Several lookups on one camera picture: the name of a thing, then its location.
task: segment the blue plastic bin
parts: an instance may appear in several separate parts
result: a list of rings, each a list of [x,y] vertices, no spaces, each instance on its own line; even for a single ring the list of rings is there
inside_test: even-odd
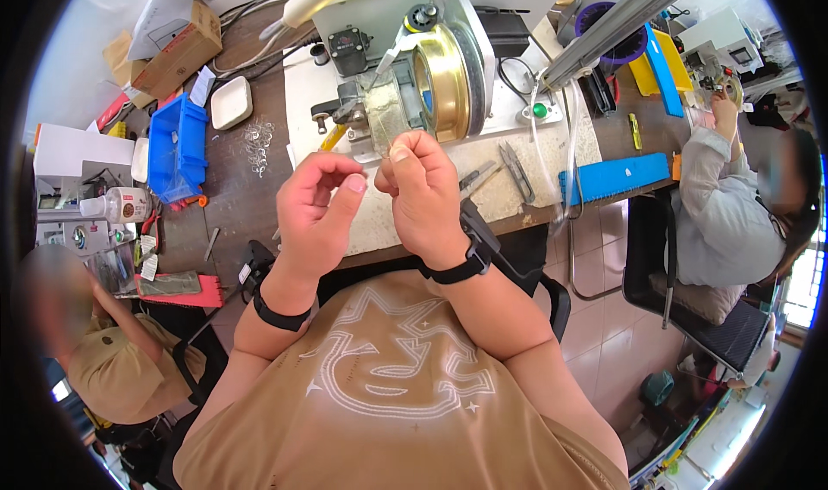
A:
[[[207,111],[191,102],[186,92],[152,114],[147,183],[162,203],[201,193],[209,120]]]

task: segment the green button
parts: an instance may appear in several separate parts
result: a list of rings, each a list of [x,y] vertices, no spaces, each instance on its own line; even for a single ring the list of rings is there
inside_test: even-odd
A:
[[[542,103],[536,103],[532,106],[532,112],[535,113],[535,117],[540,119],[546,118],[546,106]]]

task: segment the white star graphic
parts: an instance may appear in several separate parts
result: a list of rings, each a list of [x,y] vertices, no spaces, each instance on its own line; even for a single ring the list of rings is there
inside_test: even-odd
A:
[[[310,392],[314,391],[315,389],[322,389],[322,388],[319,387],[319,386],[316,386],[316,383],[313,381],[313,379],[311,379],[310,384],[308,384],[307,391],[305,391],[305,396],[308,396],[310,394]]]

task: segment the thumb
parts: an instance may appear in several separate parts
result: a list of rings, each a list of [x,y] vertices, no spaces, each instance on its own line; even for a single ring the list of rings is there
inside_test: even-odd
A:
[[[339,185],[328,211],[320,220],[320,224],[328,228],[326,233],[348,232],[365,195],[365,183],[362,174],[350,174]]]
[[[391,156],[391,167],[401,194],[420,192],[428,188],[426,169],[414,151],[404,144],[396,144],[391,147],[388,155]]]

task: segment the white jacket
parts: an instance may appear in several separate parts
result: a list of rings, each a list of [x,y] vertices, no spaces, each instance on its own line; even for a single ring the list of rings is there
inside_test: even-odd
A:
[[[742,152],[732,163],[730,143],[705,127],[681,151],[676,213],[676,278],[685,285],[741,286],[763,280],[785,252],[768,210],[756,199],[756,172]],[[664,251],[667,267],[668,252]]]

